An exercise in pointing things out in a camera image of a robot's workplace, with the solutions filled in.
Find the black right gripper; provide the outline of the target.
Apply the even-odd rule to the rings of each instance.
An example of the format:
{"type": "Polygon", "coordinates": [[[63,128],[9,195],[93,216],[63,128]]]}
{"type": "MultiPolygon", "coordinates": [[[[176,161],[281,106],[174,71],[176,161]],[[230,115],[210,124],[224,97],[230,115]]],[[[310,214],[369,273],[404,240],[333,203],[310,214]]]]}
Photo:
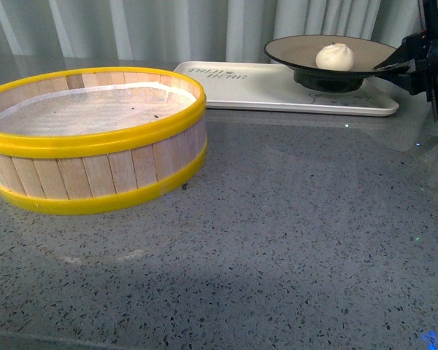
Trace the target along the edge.
{"type": "Polygon", "coordinates": [[[438,122],[438,6],[436,1],[419,1],[418,7],[421,30],[405,37],[401,46],[373,69],[393,69],[408,63],[406,73],[391,71],[378,77],[411,96],[424,92],[438,122]]]}

